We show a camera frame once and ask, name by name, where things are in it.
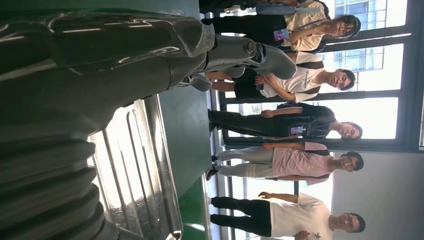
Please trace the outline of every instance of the student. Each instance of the student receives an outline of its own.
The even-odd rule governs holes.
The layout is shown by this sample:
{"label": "student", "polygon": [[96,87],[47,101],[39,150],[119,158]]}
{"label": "student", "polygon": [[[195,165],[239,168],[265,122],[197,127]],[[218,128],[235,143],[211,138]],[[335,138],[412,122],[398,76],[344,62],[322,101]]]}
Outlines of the student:
{"label": "student", "polygon": [[209,130],[225,129],[239,134],[268,139],[304,140],[325,138],[330,131],[337,131],[344,141],[362,137],[362,128],[353,122],[339,122],[334,112],[326,106],[306,103],[284,103],[276,110],[264,110],[261,114],[241,115],[237,112],[208,110]]}
{"label": "student", "polygon": [[[213,82],[211,88],[220,92],[235,92],[238,100],[279,96],[285,101],[302,102],[315,97],[323,84],[342,91],[349,90],[355,85],[356,78],[353,72],[346,69],[326,71],[318,55],[306,52],[289,52],[287,55],[297,65],[297,71],[290,79],[280,79],[273,74],[258,76],[250,68],[236,78],[222,71],[207,72],[205,76],[211,80],[233,81]],[[259,89],[257,85],[263,86],[263,89]]]}
{"label": "student", "polygon": [[[318,47],[323,36],[328,38],[354,38],[361,29],[361,21],[354,15],[341,15],[327,19],[321,2],[294,1],[298,8],[318,8],[314,13],[293,13],[285,15],[244,15],[202,19],[206,25],[213,24],[215,33],[239,33],[257,43],[271,46],[291,47],[293,51],[311,51]],[[274,31],[287,29],[289,37],[276,40]]]}
{"label": "student", "polygon": [[334,215],[324,202],[303,193],[296,196],[261,192],[259,197],[293,204],[214,197],[210,200],[214,207],[239,210],[247,216],[212,214],[210,221],[262,237],[294,237],[295,240],[332,240],[335,230],[361,233],[365,229],[365,221],[360,215],[346,212]]}
{"label": "student", "polygon": [[[235,166],[217,164],[218,160],[225,162],[231,159],[248,163]],[[304,180],[308,186],[326,181],[334,170],[351,173],[364,167],[364,160],[357,152],[350,151],[335,159],[325,145],[313,142],[268,142],[262,146],[221,152],[212,156],[212,161],[214,163],[206,173],[207,180],[219,173],[235,177]]]}

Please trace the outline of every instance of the man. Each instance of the man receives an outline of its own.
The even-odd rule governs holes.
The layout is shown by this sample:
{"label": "man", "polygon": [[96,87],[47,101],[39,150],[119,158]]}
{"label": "man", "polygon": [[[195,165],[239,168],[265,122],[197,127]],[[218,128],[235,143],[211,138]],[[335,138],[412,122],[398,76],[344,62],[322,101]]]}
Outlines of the man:
{"label": "man", "polygon": [[[249,163],[235,166],[218,165],[241,159]],[[339,159],[330,155],[327,147],[313,142],[268,142],[240,150],[227,150],[212,156],[213,164],[206,173],[210,180],[216,173],[224,176],[274,178],[275,180],[303,181],[313,185],[326,181],[334,170],[359,171],[364,167],[362,156],[354,151]]]}
{"label": "man", "polygon": [[237,112],[208,110],[209,131],[225,129],[239,134],[269,139],[325,138],[337,131],[342,140],[362,137],[362,128],[353,122],[339,122],[326,106],[284,103],[276,110],[243,116]]}
{"label": "man", "polygon": [[213,82],[211,88],[221,92],[235,92],[238,100],[279,96],[285,101],[302,102],[315,97],[323,84],[342,91],[349,90],[355,85],[356,78],[353,72],[344,69],[326,71],[318,55],[297,51],[288,52],[287,55],[297,65],[297,72],[290,79],[280,79],[273,74],[257,76],[257,73],[250,68],[236,78],[222,71],[207,72],[205,76],[211,80],[233,81]]}
{"label": "man", "polygon": [[214,197],[210,202],[214,207],[239,210],[248,216],[212,214],[210,221],[263,237],[294,237],[295,240],[332,240],[335,230],[361,233],[365,229],[365,221],[360,215],[333,215],[324,202],[306,194],[296,196],[261,192],[259,197],[281,199],[293,204]]}

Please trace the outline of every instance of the humanoid robot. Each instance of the humanoid robot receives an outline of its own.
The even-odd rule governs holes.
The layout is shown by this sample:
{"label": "humanoid robot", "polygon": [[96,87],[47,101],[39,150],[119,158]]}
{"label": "humanoid robot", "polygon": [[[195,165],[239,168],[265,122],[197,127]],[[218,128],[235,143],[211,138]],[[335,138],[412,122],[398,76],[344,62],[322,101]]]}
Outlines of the humanoid robot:
{"label": "humanoid robot", "polygon": [[[215,36],[193,18],[103,10],[3,14],[0,58],[4,240],[145,239],[103,216],[88,136],[139,99],[174,87],[207,91],[204,72],[237,77],[252,68],[288,79],[297,70],[277,48]],[[172,185],[171,178],[162,187]]]}

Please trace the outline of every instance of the light gray pants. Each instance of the light gray pants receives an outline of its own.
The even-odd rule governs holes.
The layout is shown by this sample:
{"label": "light gray pants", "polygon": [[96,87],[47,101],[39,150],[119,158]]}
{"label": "light gray pants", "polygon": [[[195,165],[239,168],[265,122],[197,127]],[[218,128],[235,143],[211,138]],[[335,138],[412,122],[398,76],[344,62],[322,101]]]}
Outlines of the light gray pants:
{"label": "light gray pants", "polygon": [[249,163],[235,166],[217,166],[218,173],[224,176],[270,178],[273,176],[274,149],[261,150],[260,146],[240,150],[223,151],[218,160],[225,162],[231,159],[241,159]]}

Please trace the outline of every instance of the white t-shirt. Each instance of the white t-shirt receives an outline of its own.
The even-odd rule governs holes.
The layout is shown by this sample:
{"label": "white t-shirt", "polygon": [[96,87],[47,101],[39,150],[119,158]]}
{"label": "white t-shirt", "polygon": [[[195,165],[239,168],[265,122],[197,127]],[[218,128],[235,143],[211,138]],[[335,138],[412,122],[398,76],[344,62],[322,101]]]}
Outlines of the white t-shirt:
{"label": "white t-shirt", "polygon": [[[321,9],[321,11],[314,12],[314,13],[301,13],[301,14],[293,13],[293,14],[284,15],[284,20],[286,22],[286,27],[288,30],[296,31],[300,29],[310,29],[327,21],[327,17],[324,14],[324,6],[317,1],[307,0],[303,3],[298,3],[297,7],[298,8],[317,8],[317,9]],[[297,40],[296,45],[292,45],[287,39],[285,39],[281,45],[290,46],[293,51],[311,51],[316,49],[320,45],[322,38],[323,38],[322,34],[313,34],[313,35],[306,36]]]}
{"label": "white t-shirt", "polygon": [[305,230],[308,240],[332,240],[329,228],[329,211],[323,201],[306,194],[299,194],[297,204],[270,203],[271,237],[292,237]]}
{"label": "white t-shirt", "polygon": [[[319,61],[321,61],[321,57],[318,55],[301,51],[297,53],[296,64]],[[311,99],[318,94],[307,94],[302,92],[321,86],[321,84],[314,83],[312,80],[315,79],[315,77],[322,71],[324,71],[324,68],[309,69],[298,67],[292,78],[286,80],[278,79],[277,83],[285,91],[294,93],[295,101],[297,103],[302,102],[307,99]],[[263,90],[261,90],[260,93],[267,98],[272,98],[278,95],[269,84],[264,84]]]}

